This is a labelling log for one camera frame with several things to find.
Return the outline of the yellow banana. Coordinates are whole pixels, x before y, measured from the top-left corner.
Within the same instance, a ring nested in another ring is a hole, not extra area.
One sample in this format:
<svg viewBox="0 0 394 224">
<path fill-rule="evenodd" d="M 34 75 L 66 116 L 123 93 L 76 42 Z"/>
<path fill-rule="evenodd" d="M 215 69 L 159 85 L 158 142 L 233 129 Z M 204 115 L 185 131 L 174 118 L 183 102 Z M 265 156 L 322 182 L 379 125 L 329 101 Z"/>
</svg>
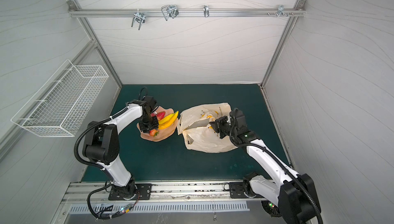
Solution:
<svg viewBox="0 0 394 224">
<path fill-rule="evenodd" d="M 159 130 L 164 130 L 171 126 L 178 118 L 179 112 L 171 113 L 159 121 Z"/>
</svg>

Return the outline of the banana print plastic bag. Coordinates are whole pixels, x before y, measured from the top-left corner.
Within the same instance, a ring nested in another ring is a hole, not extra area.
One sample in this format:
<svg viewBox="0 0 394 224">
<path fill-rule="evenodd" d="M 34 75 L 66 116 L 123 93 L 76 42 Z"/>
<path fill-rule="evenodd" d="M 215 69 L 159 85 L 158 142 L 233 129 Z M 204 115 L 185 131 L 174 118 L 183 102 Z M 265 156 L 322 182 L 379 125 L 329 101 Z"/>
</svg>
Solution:
<svg viewBox="0 0 394 224">
<path fill-rule="evenodd" d="M 231 106 L 228 103 L 204 104 L 184 110 L 180 114 L 177 125 L 179 135 L 182 135 L 188 150 L 205 153 L 224 153 L 234 150 L 229 137 L 220 138 L 211 122 L 226 116 L 229 117 Z"/>
</svg>

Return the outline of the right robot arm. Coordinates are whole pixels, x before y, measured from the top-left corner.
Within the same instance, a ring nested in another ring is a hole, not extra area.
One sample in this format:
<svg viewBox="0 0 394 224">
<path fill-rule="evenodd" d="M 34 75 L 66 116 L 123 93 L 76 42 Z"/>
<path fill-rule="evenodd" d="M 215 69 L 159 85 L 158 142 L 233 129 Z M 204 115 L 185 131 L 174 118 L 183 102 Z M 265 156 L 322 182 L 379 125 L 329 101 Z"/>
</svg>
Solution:
<svg viewBox="0 0 394 224">
<path fill-rule="evenodd" d="M 278 209 L 279 216 L 288 224 L 304 224 L 313 218 L 323 223 L 316 186 L 308 174 L 299 174 L 281 161 L 246 124 L 244 115 L 222 116 L 210 122 L 220 138 L 228 137 L 237 148 L 247 154 L 271 176 L 251 174 L 244 179 L 244 193 L 248 197 L 260 195 Z"/>
</svg>

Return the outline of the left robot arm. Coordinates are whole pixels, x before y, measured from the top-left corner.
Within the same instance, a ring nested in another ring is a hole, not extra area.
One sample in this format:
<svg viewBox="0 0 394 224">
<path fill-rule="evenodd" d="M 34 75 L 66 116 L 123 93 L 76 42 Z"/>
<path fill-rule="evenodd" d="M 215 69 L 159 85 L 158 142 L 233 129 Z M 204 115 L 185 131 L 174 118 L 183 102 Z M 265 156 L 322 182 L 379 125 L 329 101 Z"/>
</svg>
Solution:
<svg viewBox="0 0 394 224">
<path fill-rule="evenodd" d="M 159 128 L 159 121 L 151 114 L 157 108 L 152 96 L 133 100 L 113 116 L 100 122 L 91 122 L 87 128 L 82 153 L 94 166 L 99 167 L 110 178 L 116 196 L 130 199 L 136 186 L 131 173 L 120 159 L 119 134 L 129 124 L 138 120 L 140 131 L 150 133 Z"/>
</svg>

